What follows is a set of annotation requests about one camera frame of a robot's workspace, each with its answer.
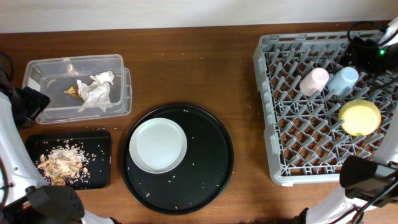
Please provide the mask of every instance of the white plate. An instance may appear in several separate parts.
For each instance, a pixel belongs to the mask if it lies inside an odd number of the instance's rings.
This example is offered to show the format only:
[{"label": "white plate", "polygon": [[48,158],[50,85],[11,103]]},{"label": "white plate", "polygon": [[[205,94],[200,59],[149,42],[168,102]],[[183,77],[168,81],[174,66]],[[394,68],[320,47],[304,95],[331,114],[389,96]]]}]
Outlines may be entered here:
[{"label": "white plate", "polygon": [[130,155],[142,170],[161,174],[177,167],[187,152],[187,137],[174,121],[154,118],[133,132]]}]

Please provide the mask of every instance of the gray dish rack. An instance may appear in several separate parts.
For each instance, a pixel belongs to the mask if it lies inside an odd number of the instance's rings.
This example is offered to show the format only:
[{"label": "gray dish rack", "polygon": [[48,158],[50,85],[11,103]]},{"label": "gray dish rack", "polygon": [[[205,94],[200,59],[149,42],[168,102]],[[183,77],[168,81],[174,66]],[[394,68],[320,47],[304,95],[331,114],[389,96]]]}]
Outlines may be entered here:
[{"label": "gray dish rack", "polygon": [[[376,30],[351,35],[375,41],[382,37]],[[366,73],[360,73],[355,86],[342,96],[335,96],[327,88],[310,97],[299,90],[301,79],[314,68],[325,68],[331,77],[342,69],[338,62],[347,46],[346,32],[260,38],[253,62],[264,110],[269,171],[276,184],[336,182],[348,156],[371,159],[383,140],[397,95],[388,90],[371,90],[364,81]],[[338,120],[338,112],[354,99],[372,101],[381,111],[379,129],[368,136],[354,137],[341,128],[343,121]]]}]

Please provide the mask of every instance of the white wall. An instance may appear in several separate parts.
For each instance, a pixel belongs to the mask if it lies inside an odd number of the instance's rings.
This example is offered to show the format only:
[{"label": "white wall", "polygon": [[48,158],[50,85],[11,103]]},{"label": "white wall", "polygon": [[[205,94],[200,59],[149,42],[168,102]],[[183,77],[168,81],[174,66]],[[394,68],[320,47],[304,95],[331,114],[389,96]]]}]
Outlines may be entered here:
[{"label": "white wall", "polygon": [[398,0],[0,0],[0,32],[385,20]]}]

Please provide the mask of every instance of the white crumpled paper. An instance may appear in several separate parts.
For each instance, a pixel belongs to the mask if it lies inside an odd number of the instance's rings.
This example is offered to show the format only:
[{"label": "white crumpled paper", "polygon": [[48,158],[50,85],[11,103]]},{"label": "white crumpled paper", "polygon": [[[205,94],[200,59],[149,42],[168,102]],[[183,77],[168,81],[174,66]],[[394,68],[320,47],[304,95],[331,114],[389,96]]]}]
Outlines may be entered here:
[{"label": "white crumpled paper", "polygon": [[[85,101],[83,106],[85,108],[99,107],[105,112],[107,108],[112,107],[109,100],[111,91],[109,83],[113,85],[114,75],[112,72],[103,72],[99,75],[91,75],[90,78],[94,82],[89,86],[82,83],[81,80],[77,80],[78,93]],[[85,108],[80,108],[78,112],[82,112]]]}]

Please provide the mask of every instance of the wooden table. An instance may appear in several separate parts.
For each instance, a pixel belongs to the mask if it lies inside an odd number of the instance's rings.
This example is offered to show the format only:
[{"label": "wooden table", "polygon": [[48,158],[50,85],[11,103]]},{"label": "wooden table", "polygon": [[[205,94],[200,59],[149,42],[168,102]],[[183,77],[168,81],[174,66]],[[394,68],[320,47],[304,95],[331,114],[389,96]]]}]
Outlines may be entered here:
[{"label": "wooden table", "polygon": [[[120,54],[132,75],[132,112],[93,121],[36,125],[20,132],[108,130],[113,139],[109,187],[78,194],[87,210],[123,223],[249,223],[292,218],[320,203],[338,183],[281,187],[269,178],[262,136],[264,117],[256,90],[252,55],[261,35],[346,30],[349,23],[284,24],[184,29],[99,30],[0,36],[0,49],[16,64],[20,86],[31,60]],[[234,146],[234,173],[224,192],[206,208],[182,216],[153,212],[130,194],[119,168],[128,129],[152,108],[188,102],[211,111],[225,125]],[[366,212],[366,223],[395,223],[398,207]]]}]

